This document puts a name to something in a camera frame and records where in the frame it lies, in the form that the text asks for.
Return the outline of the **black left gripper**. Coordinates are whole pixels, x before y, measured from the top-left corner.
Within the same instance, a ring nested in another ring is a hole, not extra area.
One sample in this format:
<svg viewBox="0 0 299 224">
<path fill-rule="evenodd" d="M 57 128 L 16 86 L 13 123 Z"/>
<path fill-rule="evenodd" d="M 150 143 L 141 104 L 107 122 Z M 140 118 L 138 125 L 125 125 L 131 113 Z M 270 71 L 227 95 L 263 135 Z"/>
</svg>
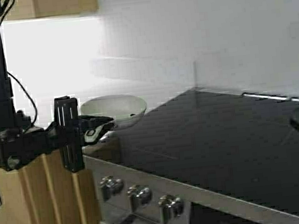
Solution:
<svg viewBox="0 0 299 224">
<path fill-rule="evenodd" d="M 70 172 L 84 169 L 82 147 L 95 145 L 115 124 L 105 116 L 78 115 L 76 98 L 63 96 L 54 100 L 54 121 L 48 128 L 31 125 L 22 112 L 7 114 L 0 108 L 0 168 L 19 170 L 43 154 L 60 151 L 62 164 Z M 82 125 L 100 125 L 85 128 Z"/>
</svg>

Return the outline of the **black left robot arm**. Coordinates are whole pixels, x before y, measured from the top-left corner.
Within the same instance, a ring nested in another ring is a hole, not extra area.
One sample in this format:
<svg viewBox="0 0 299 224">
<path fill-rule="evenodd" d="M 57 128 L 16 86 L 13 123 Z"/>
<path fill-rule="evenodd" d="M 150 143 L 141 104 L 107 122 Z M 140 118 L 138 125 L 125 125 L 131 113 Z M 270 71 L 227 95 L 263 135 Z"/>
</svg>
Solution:
<svg viewBox="0 0 299 224">
<path fill-rule="evenodd" d="M 0 0 L 0 25 L 15 0 Z M 97 143 L 113 128 L 110 117 L 81 115 L 76 98 L 63 96 L 54 101 L 54 120 L 38 128 L 35 120 L 15 110 L 11 75 L 6 66 L 0 31 L 0 168 L 19 170 L 43 154 L 59 150 L 64 168 L 77 173 L 84 169 L 82 149 L 89 145 L 86 132 L 95 133 Z"/>
</svg>

